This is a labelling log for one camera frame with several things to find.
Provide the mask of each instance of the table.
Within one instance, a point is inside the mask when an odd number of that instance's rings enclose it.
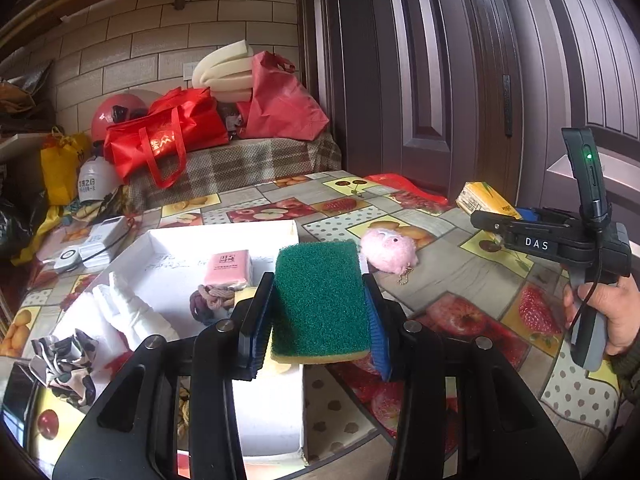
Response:
[[[489,235],[478,232],[458,208],[442,207],[345,171],[329,171],[148,210],[136,218],[138,228],[126,243],[155,228],[291,218],[296,220],[301,242],[351,239],[358,243],[372,222],[417,228],[412,232],[419,247],[418,265],[405,285],[397,276],[376,271],[383,295],[398,301],[407,316],[441,332],[462,338],[489,335],[540,400],[578,468],[584,473],[599,458],[612,430],[620,390],[608,362],[596,373],[588,373],[570,359],[561,329],[566,274],[556,264],[501,248]],[[41,250],[41,259],[61,246],[82,242],[87,234],[73,227],[54,232]],[[32,317],[30,337],[48,333],[63,316],[61,306],[70,304],[96,272],[76,269],[30,292],[22,304]],[[548,313],[558,333],[548,336],[527,327],[520,315],[527,309]],[[22,352],[25,358],[32,354],[28,346]],[[383,384],[369,371],[366,361],[306,368],[310,468],[301,474],[385,477],[401,385]],[[454,381],[447,383],[447,393],[455,397]],[[454,402],[448,413],[455,424]],[[446,474],[452,474],[455,442],[448,445]],[[41,466],[47,468],[46,461]]]

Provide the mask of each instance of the human hand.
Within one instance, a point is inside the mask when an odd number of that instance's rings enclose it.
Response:
[[[578,297],[583,300],[592,283],[578,287]],[[562,298],[566,327],[569,328],[577,314],[574,307],[574,292],[569,285],[564,288]],[[632,276],[618,279],[618,286],[599,283],[593,291],[588,305],[603,313],[607,319],[608,341],[605,352],[616,355],[626,352],[640,330],[640,292]]]

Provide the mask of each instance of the white helmet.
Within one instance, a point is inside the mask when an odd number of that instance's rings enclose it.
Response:
[[[103,156],[92,156],[80,168],[78,197],[80,202],[102,200],[121,184],[116,169]]]

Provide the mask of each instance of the pink soap package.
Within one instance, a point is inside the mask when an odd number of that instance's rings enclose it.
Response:
[[[214,254],[207,263],[205,285],[227,290],[242,290],[251,286],[251,256],[249,251]]]

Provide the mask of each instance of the keychain chain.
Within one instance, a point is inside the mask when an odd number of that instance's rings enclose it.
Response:
[[[414,270],[413,267],[407,267],[405,272],[400,274],[400,278],[398,278],[398,283],[400,285],[406,285],[409,282],[409,273],[411,273],[412,270]]]

